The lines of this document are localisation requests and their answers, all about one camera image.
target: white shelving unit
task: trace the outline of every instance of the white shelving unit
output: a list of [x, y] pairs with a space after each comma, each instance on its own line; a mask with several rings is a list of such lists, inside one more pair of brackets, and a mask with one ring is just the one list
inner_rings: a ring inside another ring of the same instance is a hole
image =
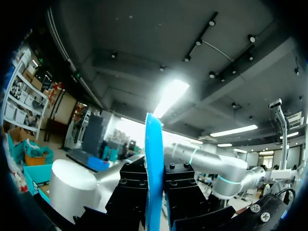
[[[14, 69], [14, 72], [13, 72], [13, 75], [10, 79], [10, 82], [9, 82], [9, 85], [5, 91], [5, 95], [4, 95], [4, 99], [3, 99], [3, 104], [2, 104], [2, 109], [1, 109], [1, 125], [3, 125], [3, 121], [7, 121], [11, 124], [14, 124], [16, 126], [19, 126], [19, 127], [22, 127], [24, 129], [27, 129], [27, 130], [30, 130], [30, 131], [33, 131], [33, 132], [36, 132], [36, 139], [38, 139], [39, 137], [39, 130], [40, 130], [40, 126], [41, 126], [41, 123], [42, 123], [42, 120], [43, 120], [43, 115], [44, 115], [44, 112], [47, 108], [47, 105], [48, 105], [48, 97], [46, 95], [44, 95], [42, 92], [40, 92], [38, 89], [36, 89], [28, 80], [26, 80], [22, 74], [20, 73], [20, 70], [23, 66], [25, 66], [25, 64], [20, 61], [18, 64], [16, 63], [15, 60], [12, 60], [12, 64], [13, 66], [15, 67]], [[16, 78], [20, 78], [28, 87], [30, 87], [34, 92], [36, 92], [38, 95], [42, 96], [43, 97], [43, 100], [45, 101], [45, 104], [44, 104], [44, 108], [42, 111], [39, 111], [39, 110], [36, 110], [34, 109], [33, 107], [29, 106], [29, 105], [26, 105], [25, 103], [21, 102], [20, 100], [14, 98], [11, 94], [10, 94], [10, 88], [12, 87], [12, 84], [14, 83], [15, 79]], [[22, 106], [23, 108], [29, 110], [29, 111], [32, 111], [33, 113], [35, 114], [38, 114], [40, 115], [40, 121], [39, 121], [39, 125], [37, 128], [34, 128], [34, 127], [29, 127], [27, 125], [24, 125], [24, 124], [19, 124], [17, 123], [16, 121], [14, 120], [11, 120], [11, 119], [8, 119], [4, 116], [4, 112], [5, 112], [5, 108], [6, 108], [6, 104], [7, 104], [7, 101], [8, 99], [14, 101], [16, 104]]]

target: window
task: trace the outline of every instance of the window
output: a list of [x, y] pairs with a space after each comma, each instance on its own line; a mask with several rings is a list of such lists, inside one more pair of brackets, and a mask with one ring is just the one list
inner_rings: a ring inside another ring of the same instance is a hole
[[273, 158], [274, 156], [265, 156], [263, 157], [263, 164], [267, 167], [267, 168], [272, 168], [273, 165]]

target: teal container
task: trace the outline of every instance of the teal container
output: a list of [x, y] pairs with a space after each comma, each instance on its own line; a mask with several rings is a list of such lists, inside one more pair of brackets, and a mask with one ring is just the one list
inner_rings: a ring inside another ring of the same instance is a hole
[[52, 165], [37, 165], [24, 167], [24, 175], [29, 192], [31, 195], [39, 193], [48, 204], [50, 204], [49, 198], [40, 188], [37, 187], [37, 185], [50, 181], [51, 166]]

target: shelf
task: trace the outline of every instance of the shelf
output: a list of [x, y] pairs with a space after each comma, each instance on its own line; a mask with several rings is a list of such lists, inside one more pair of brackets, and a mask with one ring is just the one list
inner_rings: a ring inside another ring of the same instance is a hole
[[9, 122], [9, 123], [11, 123], [11, 124], [14, 124], [16, 126], [19, 126], [21, 128], [24, 128], [24, 129], [27, 129], [27, 130], [30, 130], [30, 131], [35, 131], [36, 132], [38, 130], [37, 128], [34, 128], [34, 127], [29, 127], [29, 126], [24, 125], [24, 124], [19, 124], [15, 120], [11, 120], [11, 119], [8, 119], [6, 117], [4, 117], [4, 120]]
[[39, 114], [39, 115], [42, 114], [42, 112], [40, 112], [40, 111], [38, 111], [38, 110], [35, 110], [33, 107], [30, 107], [30, 106], [28, 106], [27, 104], [21, 102], [20, 100], [18, 100], [18, 99], [16, 99], [15, 97], [13, 97], [11, 94], [9, 94], [9, 98], [10, 98], [11, 100], [13, 100], [15, 103], [21, 105], [22, 107], [24, 107], [24, 108], [30, 110], [31, 112], [34, 112], [34, 113]]
[[44, 99], [47, 99], [47, 96], [44, 95], [42, 92], [40, 92], [36, 87], [34, 87], [28, 80], [25, 79], [25, 77], [23, 77], [23, 75], [17, 71], [17, 76], [24, 82], [26, 83], [33, 91], [35, 91], [37, 94], [39, 94], [40, 96], [42, 96]]

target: white cylinder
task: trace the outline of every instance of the white cylinder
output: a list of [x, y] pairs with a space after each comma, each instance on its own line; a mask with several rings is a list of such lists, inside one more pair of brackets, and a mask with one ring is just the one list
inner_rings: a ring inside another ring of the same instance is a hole
[[67, 220], [81, 216], [84, 206], [94, 208], [100, 201], [95, 176], [77, 163], [58, 159], [52, 164], [50, 181], [51, 206]]

